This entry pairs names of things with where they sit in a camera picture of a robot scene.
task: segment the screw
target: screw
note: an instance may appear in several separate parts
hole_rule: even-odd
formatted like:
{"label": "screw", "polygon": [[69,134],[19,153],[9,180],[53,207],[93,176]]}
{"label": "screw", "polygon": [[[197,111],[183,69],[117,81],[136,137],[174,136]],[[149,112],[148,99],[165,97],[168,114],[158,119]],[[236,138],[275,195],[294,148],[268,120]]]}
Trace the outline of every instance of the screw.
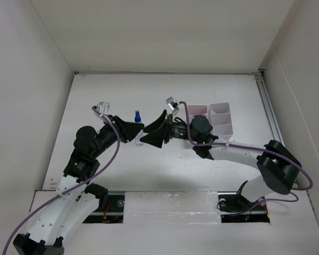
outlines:
{"label": "screw", "polygon": [[265,206],[266,205],[266,201],[263,198],[259,198],[258,202],[260,202],[261,206]]}
{"label": "screw", "polygon": [[226,206],[226,203],[225,203],[225,199],[224,198],[221,198],[220,200],[219,200],[219,203],[220,203],[220,206]]}
{"label": "screw", "polygon": [[123,206],[124,206],[124,200],[122,200],[122,199],[121,199],[121,200],[118,200],[118,201],[117,201],[117,206],[118,206],[118,207],[123,207]]}

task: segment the white table surface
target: white table surface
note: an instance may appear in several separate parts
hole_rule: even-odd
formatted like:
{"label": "white table surface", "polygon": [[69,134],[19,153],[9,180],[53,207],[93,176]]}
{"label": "white table surface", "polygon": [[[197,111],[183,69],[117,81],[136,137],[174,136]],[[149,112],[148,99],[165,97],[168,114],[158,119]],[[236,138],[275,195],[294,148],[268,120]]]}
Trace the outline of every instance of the white table surface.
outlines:
{"label": "white table surface", "polygon": [[[234,135],[231,140],[264,144],[272,139],[253,75],[208,74],[78,74],[74,78],[44,190],[54,190],[73,150],[76,131],[85,125],[100,129],[103,122],[91,106],[111,104],[110,113],[133,121],[139,109],[144,124],[156,120],[165,100],[173,96],[187,104],[229,102]],[[110,159],[113,145],[98,157],[101,166]],[[135,142],[122,144],[113,164],[95,182],[114,191],[237,190],[259,172],[228,161],[199,158],[186,141],[172,139],[162,149]]]}
{"label": "white table surface", "polygon": [[[139,109],[142,121],[149,124],[167,109],[169,96],[187,104],[229,102],[232,139],[264,144],[272,138],[252,75],[78,74],[44,189],[57,186],[76,131],[84,125],[101,128],[92,105],[107,101],[111,114],[126,121],[133,121],[134,110]],[[101,165],[114,148],[98,158]],[[297,192],[298,203],[268,203],[270,224],[221,224],[214,191],[237,190],[258,174],[239,164],[202,160],[185,141],[171,140],[162,149],[122,144],[115,162],[94,182],[109,190],[131,191],[125,194],[124,223],[82,224],[65,254],[319,254],[319,228],[306,192]],[[32,208],[52,196],[54,192],[37,192]]]}

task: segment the white enclosure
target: white enclosure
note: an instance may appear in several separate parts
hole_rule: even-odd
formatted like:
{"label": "white enclosure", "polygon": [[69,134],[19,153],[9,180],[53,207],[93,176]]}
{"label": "white enclosure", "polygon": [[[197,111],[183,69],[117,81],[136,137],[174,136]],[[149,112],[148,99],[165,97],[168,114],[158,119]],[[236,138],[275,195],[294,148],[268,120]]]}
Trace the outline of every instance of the white enclosure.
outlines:
{"label": "white enclosure", "polygon": [[31,0],[73,71],[256,72],[293,0]]}
{"label": "white enclosure", "polygon": [[[281,137],[314,180],[309,196],[269,203],[270,225],[221,224],[213,192],[258,171],[200,160],[183,141],[123,144],[96,182],[128,191],[124,224],[83,224],[65,255],[319,254],[319,0],[0,0],[0,254],[30,207],[52,197],[43,190],[61,177],[76,130],[101,127],[93,104],[108,101],[128,121],[140,108],[149,124],[169,96],[229,102],[238,142]],[[173,191],[186,192],[183,206],[163,200]]]}

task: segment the white container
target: white container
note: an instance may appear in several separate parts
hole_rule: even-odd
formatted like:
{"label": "white container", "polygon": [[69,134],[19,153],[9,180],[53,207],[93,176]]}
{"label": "white container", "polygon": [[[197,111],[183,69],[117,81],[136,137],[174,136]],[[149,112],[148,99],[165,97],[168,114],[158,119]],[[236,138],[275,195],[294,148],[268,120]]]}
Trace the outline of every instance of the white container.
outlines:
{"label": "white container", "polygon": [[227,141],[233,136],[229,103],[211,104],[208,109],[208,120],[213,126],[214,135]]}
{"label": "white container", "polygon": [[208,115],[208,106],[206,105],[188,105],[188,113],[189,113],[189,123],[196,115],[203,115],[207,117]]}

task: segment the small blue bottle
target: small blue bottle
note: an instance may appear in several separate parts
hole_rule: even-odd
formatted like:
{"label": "small blue bottle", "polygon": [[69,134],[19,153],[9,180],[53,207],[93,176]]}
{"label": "small blue bottle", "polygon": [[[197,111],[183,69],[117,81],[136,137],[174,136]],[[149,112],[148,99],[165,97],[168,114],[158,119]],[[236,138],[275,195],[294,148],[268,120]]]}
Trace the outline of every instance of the small blue bottle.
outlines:
{"label": "small blue bottle", "polygon": [[[135,122],[136,123],[141,123],[141,119],[140,119],[140,114],[139,114],[139,110],[135,111]],[[136,146],[142,146],[144,143],[141,142],[139,139],[141,139],[143,137],[143,130],[141,130],[138,135],[135,137],[135,144]]]}

